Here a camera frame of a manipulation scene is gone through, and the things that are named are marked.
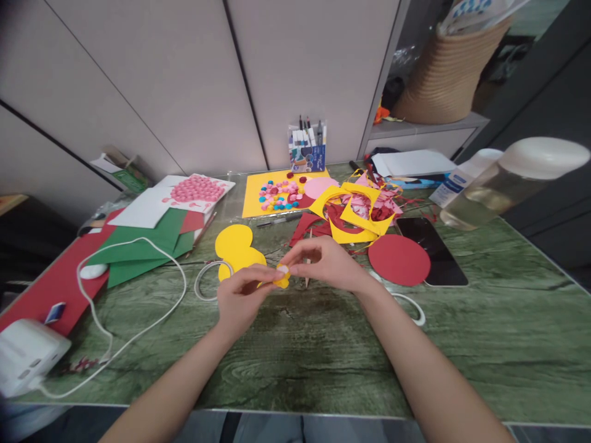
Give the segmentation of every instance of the cardboard box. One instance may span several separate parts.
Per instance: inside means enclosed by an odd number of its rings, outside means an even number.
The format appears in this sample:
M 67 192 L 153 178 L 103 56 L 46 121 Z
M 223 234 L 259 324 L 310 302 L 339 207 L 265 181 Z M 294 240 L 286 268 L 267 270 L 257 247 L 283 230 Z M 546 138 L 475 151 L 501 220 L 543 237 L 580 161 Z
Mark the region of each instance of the cardboard box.
M 135 159 L 136 156 L 129 160 L 117 148 L 108 146 L 103 149 L 100 157 L 90 164 L 111 174 L 131 191 L 139 194 L 149 187 L 150 181 L 135 167 Z

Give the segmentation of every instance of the pink paper circle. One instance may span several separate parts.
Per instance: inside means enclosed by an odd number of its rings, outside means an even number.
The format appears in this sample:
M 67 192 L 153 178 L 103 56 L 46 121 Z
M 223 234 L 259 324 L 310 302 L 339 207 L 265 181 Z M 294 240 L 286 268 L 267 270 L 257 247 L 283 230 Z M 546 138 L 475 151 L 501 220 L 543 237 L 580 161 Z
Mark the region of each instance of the pink paper circle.
M 317 199 L 330 186 L 338 186 L 339 182 L 330 177 L 316 177 L 307 180 L 304 184 L 304 191 L 306 195 L 312 199 Z

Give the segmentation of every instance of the glue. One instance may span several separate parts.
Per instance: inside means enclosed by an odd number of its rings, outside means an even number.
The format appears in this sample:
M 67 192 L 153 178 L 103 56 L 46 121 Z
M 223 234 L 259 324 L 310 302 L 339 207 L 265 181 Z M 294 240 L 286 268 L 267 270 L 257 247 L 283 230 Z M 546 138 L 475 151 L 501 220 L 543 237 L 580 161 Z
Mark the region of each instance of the glue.
M 474 181 L 486 168 L 496 162 L 503 155 L 502 151 L 485 148 L 479 150 L 472 158 L 449 174 L 429 197 L 439 207 L 446 207 L 460 193 Z

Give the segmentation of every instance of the floor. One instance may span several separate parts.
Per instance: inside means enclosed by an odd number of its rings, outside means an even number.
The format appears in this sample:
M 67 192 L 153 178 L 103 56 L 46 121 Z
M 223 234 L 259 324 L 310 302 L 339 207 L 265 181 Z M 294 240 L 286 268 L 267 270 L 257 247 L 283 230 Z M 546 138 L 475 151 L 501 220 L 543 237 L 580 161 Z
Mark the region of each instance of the floor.
M 122 412 L 123 409 L 113 407 L 73 407 L 51 425 L 25 439 L 24 442 L 76 441 L 94 443 L 100 439 Z M 220 431 L 214 428 L 220 428 L 224 418 L 225 414 L 221 412 L 193 412 L 174 443 L 217 442 Z M 389 442 L 425 442 L 414 421 L 387 420 L 382 424 Z M 591 428 L 510 426 L 510 430 L 518 443 L 589 443 L 591 441 Z

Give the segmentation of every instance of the smartphone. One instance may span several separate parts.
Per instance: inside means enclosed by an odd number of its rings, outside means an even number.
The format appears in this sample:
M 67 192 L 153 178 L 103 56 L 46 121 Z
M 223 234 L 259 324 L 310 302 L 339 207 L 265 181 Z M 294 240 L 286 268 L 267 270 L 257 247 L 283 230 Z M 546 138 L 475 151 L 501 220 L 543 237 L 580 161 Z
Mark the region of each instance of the smartphone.
M 425 279 L 430 286 L 467 286 L 468 279 L 445 246 L 430 221 L 425 217 L 399 218 L 400 233 L 420 244 L 431 258 L 431 270 Z

